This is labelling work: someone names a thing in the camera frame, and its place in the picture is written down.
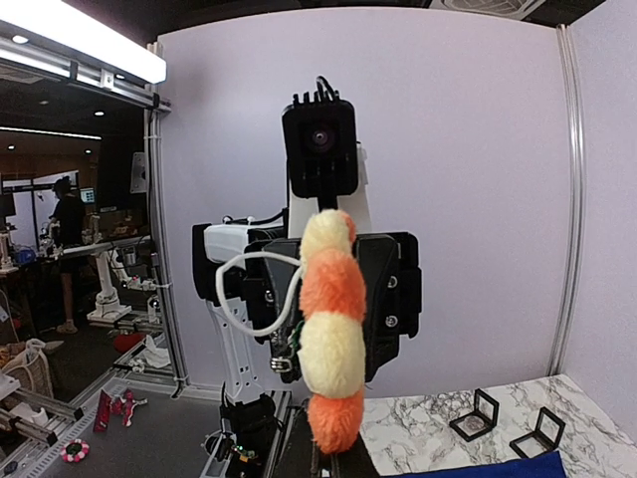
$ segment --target screw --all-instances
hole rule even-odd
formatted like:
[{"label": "screw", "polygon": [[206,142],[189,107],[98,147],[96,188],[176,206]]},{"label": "screw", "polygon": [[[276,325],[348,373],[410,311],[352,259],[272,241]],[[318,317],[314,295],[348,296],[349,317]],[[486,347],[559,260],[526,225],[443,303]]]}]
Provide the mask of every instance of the screw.
[{"label": "screw", "polygon": [[398,325],[398,318],[396,316],[387,316],[385,319],[385,326],[389,329],[393,329]]}]

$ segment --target fluorescent light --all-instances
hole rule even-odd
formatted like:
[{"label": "fluorescent light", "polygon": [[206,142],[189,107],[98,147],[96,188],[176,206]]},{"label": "fluorescent light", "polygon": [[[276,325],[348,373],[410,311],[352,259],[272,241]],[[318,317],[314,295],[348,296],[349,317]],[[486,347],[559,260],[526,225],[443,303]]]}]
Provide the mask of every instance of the fluorescent light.
[{"label": "fluorescent light", "polygon": [[124,35],[61,0],[3,0],[0,21],[10,23],[149,83],[166,80],[166,62]]},{"label": "fluorescent light", "polygon": [[102,140],[101,136],[91,136],[89,134],[77,134],[75,132],[43,131],[40,129],[24,129],[22,127],[0,126],[0,131],[27,132],[31,134],[47,134],[49,136],[76,137],[79,139],[93,139],[95,141]]},{"label": "fluorescent light", "polygon": [[23,37],[22,35],[15,35],[11,40],[16,42],[18,45],[29,43],[29,39],[27,37]]}]

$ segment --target marble tabletop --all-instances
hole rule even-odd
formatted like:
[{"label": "marble tabletop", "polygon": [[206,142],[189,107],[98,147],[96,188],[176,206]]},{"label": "marble tabletop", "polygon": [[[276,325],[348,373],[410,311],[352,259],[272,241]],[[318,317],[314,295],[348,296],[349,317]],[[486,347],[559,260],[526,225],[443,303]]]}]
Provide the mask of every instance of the marble tabletop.
[{"label": "marble tabletop", "polygon": [[546,406],[566,422],[559,445],[569,478],[636,478],[637,446],[569,377],[485,388],[500,403],[498,426],[465,442],[449,421],[473,409],[473,392],[372,398],[361,435],[382,476],[502,463],[509,443],[532,431]]}]

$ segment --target plush toy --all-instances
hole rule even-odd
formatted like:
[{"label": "plush toy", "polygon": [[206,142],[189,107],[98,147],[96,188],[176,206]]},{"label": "plush toy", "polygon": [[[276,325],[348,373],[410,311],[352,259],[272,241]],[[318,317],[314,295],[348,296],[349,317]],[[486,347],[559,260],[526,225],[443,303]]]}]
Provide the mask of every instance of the plush toy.
[{"label": "plush toy", "polygon": [[301,242],[299,360],[314,394],[310,427],[324,454],[351,448],[362,422],[365,283],[351,253],[355,237],[346,213],[326,210],[310,219]]}]

